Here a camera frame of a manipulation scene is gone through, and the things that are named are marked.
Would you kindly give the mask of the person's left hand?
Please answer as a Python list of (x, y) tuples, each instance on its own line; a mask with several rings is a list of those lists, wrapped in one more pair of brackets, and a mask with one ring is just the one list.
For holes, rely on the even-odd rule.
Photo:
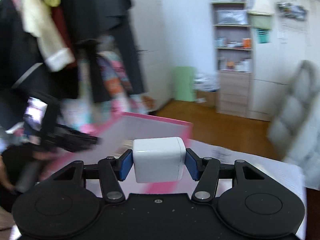
[[(31, 156), (36, 160), (49, 160), (52, 157), (49, 153), (44, 152), (32, 152)], [(3, 161), (3, 157), (1, 156), (1, 184), (10, 192), (14, 192), (15, 186), (10, 182), (7, 174), (7, 167)]]

